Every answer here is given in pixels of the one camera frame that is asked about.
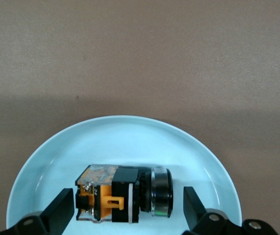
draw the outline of brown table surface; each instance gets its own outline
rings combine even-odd
[[[198,138],[280,234],[280,1],[0,1],[0,228],[41,143],[122,114]]]

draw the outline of plate rim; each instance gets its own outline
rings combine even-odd
[[[48,144],[52,139],[54,139],[55,137],[57,137],[58,135],[61,135],[63,134],[64,132],[68,131],[69,129],[72,129],[76,126],[79,126],[79,125],[82,125],[82,124],[85,124],[85,123],[88,123],[88,122],[93,122],[93,121],[99,121],[99,120],[102,120],[102,119],[115,119],[115,118],[120,118],[120,119],[138,119],[138,120],[145,120],[145,121],[148,121],[148,122],[154,122],[154,123],[157,123],[159,125],[164,125],[164,126],[167,126],[168,128],[171,128],[171,129],[174,129],[176,131],[179,131],[181,134],[185,135],[186,137],[190,138],[190,139],[193,139],[194,141],[196,141],[199,145],[201,145],[203,148],[205,148],[210,154],[211,156],[213,157],[213,159],[215,159],[216,163],[218,163],[220,165],[220,167],[223,169],[224,173],[226,174],[227,178],[229,179],[230,183],[231,183],[231,186],[232,186],[232,189],[235,193],[235,196],[236,196],[236,203],[237,203],[237,208],[238,208],[238,217],[239,217],[239,220],[240,220],[240,223],[242,222],[242,209],[241,209],[241,203],[240,203],[240,200],[239,200],[239,195],[237,193],[237,190],[235,188],[235,185],[234,185],[234,182],[232,180],[232,178],[230,177],[228,171],[225,169],[224,165],[220,162],[220,160],[216,157],[215,154],[212,153],[212,151],[206,147],[201,141],[199,141],[197,138],[195,138],[194,136],[192,136],[191,134],[189,134],[188,132],[172,125],[172,124],[169,124],[167,122],[164,122],[164,121],[161,121],[161,120],[157,120],[157,119],[153,119],[153,118],[150,118],[150,117],[142,117],[142,116],[134,116],[134,115],[110,115],[110,116],[101,116],[101,117],[94,117],[94,118],[91,118],[91,119],[88,119],[88,120],[84,120],[84,121],[80,121],[78,123],[75,123],[73,125],[70,125],[60,131],[58,131],[57,133],[55,133],[53,136],[51,136],[50,138],[48,138],[46,141],[44,141],[42,144],[40,144],[37,149],[28,157],[28,159],[26,160],[26,162],[23,164],[22,168],[20,169],[19,173],[17,174],[16,178],[15,178],[15,181],[13,183],[13,186],[11,188],[11,191],[10,191],[10,195],[9,195],[9,198],[8,198],[8,201],[7,201],[7,207],[6,207],[6,228],[8,229],[9,228],[9,211],[10,211],[10,205],[12,204],[12,200],[13,200],[13,194],[14,194],[14,189],[16,188],[16,184],[18,183],[18,180],[19,178],[21,177],[24,169],[27,167],[29,161],[31,161],[31,159],[34,158],[34,156],[37,155],[38,151],[40,151],[40,149]]]

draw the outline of white label strip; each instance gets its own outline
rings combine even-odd
[[[128,223],[132,223],[132,199],[133,199],[133,184],[129,184],[128,190]]]

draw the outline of white plate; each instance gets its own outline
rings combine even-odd
[[[224,211],[241,225],[239,198],[227,171],[197,139],[161,121],[135,116],[109,116],[83,121],[43,143],[24,164],[13,185],[6,225],[24,215],[43,211],[63,188],[90,164],[163,166],[174,184],[174,209],[170,218],[140,212],[138,224],[76,221],[64,231],[73,234],[170,234],[188,229],[183,213],[183,187],[193,186],[206,208]]]

